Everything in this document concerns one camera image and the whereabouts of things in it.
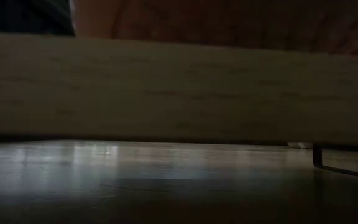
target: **metal bed leg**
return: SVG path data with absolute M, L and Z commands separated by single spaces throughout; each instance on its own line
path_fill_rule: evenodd
M 323 165 L 323 148 L 319 145 L 313 146 L 313 165 L 316 168 L 358 177 L 358 172 Z

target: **shiny floor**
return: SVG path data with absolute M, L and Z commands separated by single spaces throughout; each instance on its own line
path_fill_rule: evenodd
M 358 155 L 325 156 L 358 168 Z M 284 146 L 0 144 L 0 223 L 358 223 L 358 178 L 311 158 Z

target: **wooden panel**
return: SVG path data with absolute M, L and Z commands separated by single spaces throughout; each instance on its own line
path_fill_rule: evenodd
M 0 133 L 358 144 L 358 58 L 0 34 Z

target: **floor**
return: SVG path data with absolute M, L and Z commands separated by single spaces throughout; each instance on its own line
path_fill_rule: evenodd
M 358 155 L 325 157 L 358 169 Z M 358 178 L 311 158 L 284 146 L 0 144 L 0 223 L 358 223 Z

